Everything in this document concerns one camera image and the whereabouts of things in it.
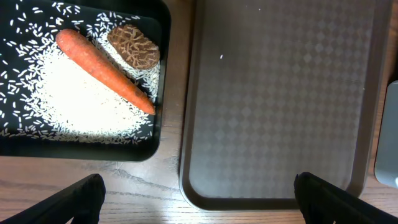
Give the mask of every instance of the plastic tray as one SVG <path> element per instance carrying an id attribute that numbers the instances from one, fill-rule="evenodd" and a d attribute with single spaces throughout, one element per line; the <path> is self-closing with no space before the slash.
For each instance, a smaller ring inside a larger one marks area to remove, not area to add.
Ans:
<path id="1" fill-rule="evenodd" d="M 84 10 L 83 17 L 87 19 L 92 18 L 92 15 L 96 16 L 98 13 L 114 11 L 124 15 L 139 16 L 141 19 L 132 19 L 127 23 L 134 24 L 140 28 L 140 30 L 151 40 L 153 40 L 161 51 L 160 60 L 160 79 L 158 97 L 155 101 L 156 115 L 150 116 L 153 126 L 143 127 L 143 133 L 149 136 L 148 133 L 152 131 L 152 136 L 148 140 L 140 142 L 138 145 L 105 145 L 105 144 L 88 144 L 88 143 L 77 143 L 77 142 L 52 142 L 42 141 L 39 139 L 30 139 L 27 137 L 13 137 L 13 138 L 2 138 L 0 137 L 0 156 L 29 156 L 29 157 L 56 157 L 56 158 L 68 158 L 68 159 L 96 159 L 96 160 L 117 160 L 117 161 L 144 161 L 152 156 L 160 142 L 160 127 L 162 122 L 162 104 L 164 94 L 164 80 L 165 71 L 167 64 L 167 51 L 169 47 L 170 37 L 170 25 L 171 17 L 167 6 L 161 0 L 145 1 L 145 0 L 113 0 L 113 1 L 89 1 L 89 0 L 67 0 L 61 1 L 65 5 L 72 4 L 71 10 L 74 10 L 73 5 L 80 6 L 82 12 Z M 55 8 L 52 8 L 53 1 L 47 0 L 35 0 L 28 2 L 19 1 L 4 1 L 0 3 L 2 13 L 0 13 L 0 21 L 3 21 L 4 33 L 3 38 L 7 40 L 14 40 L 18 38 L 23 40 L 24 35 L 15 33 L 15 27 L 12 30 L 6 30 L 9 27 L 10 18 L 15 18 L 12 14 L 15 13 L 15 5 L 19 3 L 19 12 L 26 12 L 27 18 L 30 18 L 30 14 L 40 16 L 40 14 L 34 14 L 32 7 L 40 6 L 41 9 L 48 9 L 45 11 L 53 12 Z M 54 15 L 54 17 L 61 17 L 64 21 L 73 20 L 73 14 L 71 17 L 60 16 L 60 14 Z M 71 22 L 65 22 L 62 29 L 71 28 L 74 29 L 74 25 Z M 1 58 L 8 58 L 10 63 L 13 63 L 14 68 L 18 68 L 20 60 L 14 60 L 14 53 L 10 53 L 9 46 L 5 42 L 0 45 L 2 53 Z M 1 63 L 1 71 L 7 68 Z M 8 99 L 7 103 L 1 104 L 1 109 L 12 110 L 12 99 Z M 12 133 L 13 127 L 9 128 L 8 132 Z"/>
<path id="2" fill-rule="evenodd" d="M 396 163 L 398 139 L 398 81 L 392 82 L 386 93 L 383 120 L 380 128 L 379 145 L 377 147 L 374 175 L 376 179 L 390 187 L 398 188 L 398 164 Z"/>
<path id="3" fill-rule="evenodd" d="M 304 171 L 359 196 L 391 4 L 197 1 L 185 199 L 208 211 L 296 209 Z"/>

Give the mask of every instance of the wood grain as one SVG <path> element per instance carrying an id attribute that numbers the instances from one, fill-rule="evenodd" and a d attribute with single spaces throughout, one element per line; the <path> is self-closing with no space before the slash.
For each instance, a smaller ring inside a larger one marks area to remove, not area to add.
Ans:
<path id="1" fill-rule="evenodd" d="M 156 155 L 141 163 L 0 157 L 0 220 L 29 208 L 92 173 L 103 176 L 107 195 L 101 223 L 304 223 L 300 212 L 203 213 L 184 201 L 178 187 L 178 159 L 190 61 L 193 0 L 165 1 L 172 14 L 164 123 Z M 394 3 L 386 68 L 367 186 L 361 198 L 398 216 L 398 189 L 374 177 L 373 164 L 386 86 L 394 73 L 398 0 Z"/>

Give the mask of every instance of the gray tray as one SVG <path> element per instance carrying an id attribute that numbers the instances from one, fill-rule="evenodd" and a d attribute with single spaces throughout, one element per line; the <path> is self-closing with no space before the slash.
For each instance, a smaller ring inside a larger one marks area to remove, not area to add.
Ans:
<path id="1" fill-rule="evenodd" d="M 180 186 L 194 207 L 297 208 L 307 171 L 359 196 L 390 0 L 202 0 Z"/>

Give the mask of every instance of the orange carrot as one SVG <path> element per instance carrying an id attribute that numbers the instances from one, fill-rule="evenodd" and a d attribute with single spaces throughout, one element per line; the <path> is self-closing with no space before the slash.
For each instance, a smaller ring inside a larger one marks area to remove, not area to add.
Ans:
<path id="1" fill-rule="evenodd" d="M 55 40 L 70 59 L 98 81 L 142 111 L 155 114 L 155 107 L 148 97 L 81 34 L 71 29 L 64 29 L 57 34 Z"/>

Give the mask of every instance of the uncooked rice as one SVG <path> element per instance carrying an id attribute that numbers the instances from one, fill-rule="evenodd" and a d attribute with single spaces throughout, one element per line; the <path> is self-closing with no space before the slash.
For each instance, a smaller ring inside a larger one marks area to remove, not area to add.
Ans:
<path id="1" fill-rule="evenodd" d="M 53 3 L 52 7 L 61 14 L 78 14 L 80 7 L 64 7 L 62 2 Z M 43 11 L 38 7 L 33 7 L 35 14 Z M 112 45 L 107 40 L 107 34 L 116 26 L 119 26 L 130 18 L 123 18 L 115 12 L 109 12 L 110 22 L 107 14 L 98 14 L 97 24 L 84 24 L 83 20 L 72 21 L 77 30 L 85 26 L 87 38 L 92 39 L 94 46 L 99 49 L 109 61 L 127 77 L 135 80 L 138 85 L 141 80 L 141 87 L 148 89 L 148 97 L 154 102 L 157 97 L 159 84 L 160 64 L 158 63 L 150 70 L 136 70 L 128 65 Z M 132 19 L 139 19 L 138 16 L 131 16 Z M 45 27 L 57 28 L 62 25 L 63 19 L 53 17 L 43 23 Z M 10 21 L 10 26 L 14 25 L 14 20 Z M 137 144 L 141 139 L 135 134 L 142 132 L 142 125 L 153 126 L 148 119 L 148 114 L 121 98 L 114 91 L 110 90 L 98 80 L 93 78 L 75 62 L 70 60 L 57 46 L 51 33 L 58 32 L 59 29 L 52 29 L 50 32 L 43 33 L 42 26 L 29 23 L 34 39 L 26 43 L 6 42 L 10 47 L 15 46 L 21 60 L 27 61 L 30 65 L 23 68 L 20 72 L 16 68 L 13 70 L 17 75 L 8 80 L 7 94 L 15 95 L 19 90 L 25 89 L 30 95 L 20 93 L 21 98 L 18 102 L 23 103 L 18 110 L 14 109 L 12 115 L 18 120 L 18 133 L 11 134 L 8 129 L 9 122 L 3 120 L 1 136 L 28 136 L 33 139 L 48 139 L 50 141 L 79 141 L 79 142 L 100 142 L 103 144 Z M 7 70 L 1 73 L 7 79 Z M 7 98 L 0 92 L 2 101 L 6 104 Z M 17 108 L 20 103 L 12 102 L 12 107 Z M 7 118 L 4 111 L 0 111 L 2 119 Z"/>

